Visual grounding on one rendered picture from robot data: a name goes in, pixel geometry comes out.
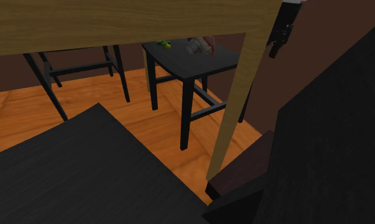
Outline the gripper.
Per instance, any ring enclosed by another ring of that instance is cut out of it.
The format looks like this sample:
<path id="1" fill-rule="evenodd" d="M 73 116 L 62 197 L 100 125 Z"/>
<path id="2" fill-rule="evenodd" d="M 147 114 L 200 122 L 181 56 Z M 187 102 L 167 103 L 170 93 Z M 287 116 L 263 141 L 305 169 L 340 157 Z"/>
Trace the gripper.
<path id="1" fill-rule="evenodd" d="M 286 44 L 302 3 L 282 2 L 266 45 L 272 44 L 269 57 L 275 59 L 282 44 Z"/>

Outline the pink book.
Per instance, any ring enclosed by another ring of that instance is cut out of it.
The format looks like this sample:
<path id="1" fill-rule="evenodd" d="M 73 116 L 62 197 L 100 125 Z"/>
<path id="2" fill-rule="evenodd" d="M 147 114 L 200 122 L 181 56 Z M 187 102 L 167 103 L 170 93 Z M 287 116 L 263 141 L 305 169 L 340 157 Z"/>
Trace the pink book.
<path id="1" fill-rule="evenodd" d="M 215 39 L 212 36 L 203 36 L 203 39 L 211 47 L 212 51 L 210 55 L 215 56 Z"/>

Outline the grey crumpled object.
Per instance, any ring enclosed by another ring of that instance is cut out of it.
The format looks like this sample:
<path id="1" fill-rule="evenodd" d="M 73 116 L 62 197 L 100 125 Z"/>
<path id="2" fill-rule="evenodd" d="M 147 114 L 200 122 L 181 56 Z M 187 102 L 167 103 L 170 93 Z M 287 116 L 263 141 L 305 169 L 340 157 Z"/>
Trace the grey crumpled object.
<path id="1" fill-rule="evenodd" d="M 213 53 L 213 47 L 203 37 L 188 38 L 185 48 L 192 55 L 196 53 L 205 53 L 208 55 Z"/>

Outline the black chair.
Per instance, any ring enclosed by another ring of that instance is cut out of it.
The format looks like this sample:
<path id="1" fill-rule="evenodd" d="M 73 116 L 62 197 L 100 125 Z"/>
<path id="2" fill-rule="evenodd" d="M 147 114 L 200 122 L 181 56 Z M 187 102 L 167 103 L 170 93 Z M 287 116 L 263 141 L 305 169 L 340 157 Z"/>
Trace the black chair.
<path id="1" fill-rule="evenodd" d="M 267 171 L 209 224 L 375 224 L 375 26 L 278 112 Z"/>

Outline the light wooden table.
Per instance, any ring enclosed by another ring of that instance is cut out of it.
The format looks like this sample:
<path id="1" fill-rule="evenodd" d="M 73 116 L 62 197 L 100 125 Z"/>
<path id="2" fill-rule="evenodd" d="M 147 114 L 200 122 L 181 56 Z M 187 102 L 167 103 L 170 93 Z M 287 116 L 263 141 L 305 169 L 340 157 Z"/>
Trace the light wooden table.
<path id="1" fill-rule="evenodd" d="M 0 0 L 0 56 L 244 33 L 207 178 L 223 164 L 282 0 Z"/>

